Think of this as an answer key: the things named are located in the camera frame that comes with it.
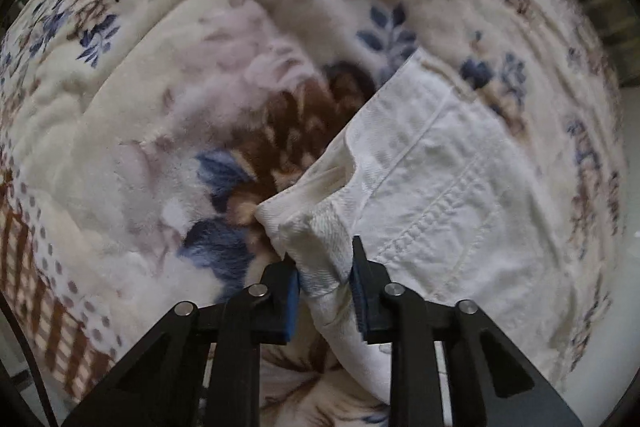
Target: brown plaid pattern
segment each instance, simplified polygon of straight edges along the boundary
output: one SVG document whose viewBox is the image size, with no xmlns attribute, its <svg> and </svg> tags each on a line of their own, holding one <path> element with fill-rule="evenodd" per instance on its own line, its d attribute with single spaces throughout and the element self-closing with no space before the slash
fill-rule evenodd
<svg viewBox="0 0 640 427">
<path fill-rule="evenodd" d="M 12 306 L 36 357 L 66 393 L 79 401 L 113 366 L 92 346 L 84 323 L 73 318 L 40 273 L 33 257 L 34 228 L 13 208 L 14 173 L 0 146 L 0 291 Z"/>
</svg>

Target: white jeans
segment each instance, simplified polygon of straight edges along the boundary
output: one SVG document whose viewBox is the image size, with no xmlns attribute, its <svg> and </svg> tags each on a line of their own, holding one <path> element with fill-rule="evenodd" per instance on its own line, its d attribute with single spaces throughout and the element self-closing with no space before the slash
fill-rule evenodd
<svg viewBox="0 0 640 427">
<path fill-rule="evenodd" d="M 458 82 L 417 51 L 257 212 L 278 253 L 296 261 L 318 331 L 385 401 L 390 351 L 362 342 L 348 286 L 354 234 L 423 298 L 477 301 L 552 381 L 577 318 L 550 199 L 501 121 Z"/>
</svg>

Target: bed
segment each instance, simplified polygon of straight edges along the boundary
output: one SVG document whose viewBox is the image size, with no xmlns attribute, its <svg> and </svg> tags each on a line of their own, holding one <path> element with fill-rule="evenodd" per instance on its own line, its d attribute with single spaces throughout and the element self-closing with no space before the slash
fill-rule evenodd
<svg viewBox="0 0 640 427">
<path fill-rule="evenodd" d="M 30 0 L 0 52 L 0 290 L 63 392 L 82 399 L 175 302 L 259 279 L 276 257 L 255 206 L 419 46 L 553 197 L 579 287 L 547 375 L 564 390 L 611 304 L 626 180 L 616 73 L 575 0 Z M 292 116 L 323 86 L 326 107 Z M 283 149 L 261 148 L 285 123 Z M 308 317 L 300 331 L 263 352 L 263 423 L 384 423 Z"/>
</svg>

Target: metal screw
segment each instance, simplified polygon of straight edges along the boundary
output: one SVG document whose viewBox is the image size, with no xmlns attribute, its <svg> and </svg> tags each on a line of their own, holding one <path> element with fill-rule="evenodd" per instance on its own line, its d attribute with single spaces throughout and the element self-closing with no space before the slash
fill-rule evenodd
<svg viewBox="0 0 640 427">
<path fill-rule="evenodd" d="M 249 286 L 249 295 L 252 297 L 264 297 L 269 292 L 269 288 L 264 284 L 252 284 Z"/>
<path fill-rule="evenodd" d="M 460 308 L 461 312 L 466 313 L 467 315 L 473 315 L 478 311 L 478 305 L 475 302 L 469 300 L 460 301 L 458 303 L 458 308 Z"/>
<path fill-rule="evenodd" d="M 193 303 L 190 303 L 189 301 L 182 301 L 175 305 L 174 313 L 176 315 L 180 315 L 180 317 L 186 317 L 187 315 L 191 315 L 194 308 L 195 306 Z"/>
<path fill-rule="evenodd" d="M 387 295 L 393 295 L 394 297 L 398 297 L 404 293 L 404 286 L 397 282 L 390 282 L 385 286 L 385 293 Z"/>
</svg>

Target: floral blanket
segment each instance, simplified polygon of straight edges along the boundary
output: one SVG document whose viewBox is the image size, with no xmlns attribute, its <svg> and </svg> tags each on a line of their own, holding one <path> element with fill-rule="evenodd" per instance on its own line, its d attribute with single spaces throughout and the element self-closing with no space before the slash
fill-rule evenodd
<svg viewBox="0 0 640 427">
<path fill-rule="evenodd" d="M 276 256 L 257 204 L 418 44 L 554 195 L 580 271 L 561 385 L 609 302 L 625 179 L 616 76 L 574 0 L 31 0 L 0 53 L 0 289 L 65 392 L 175 302 L 259 279 Z M 386 419 L 304 310 L 262 384 L 265 425 Z"/>
</svg>

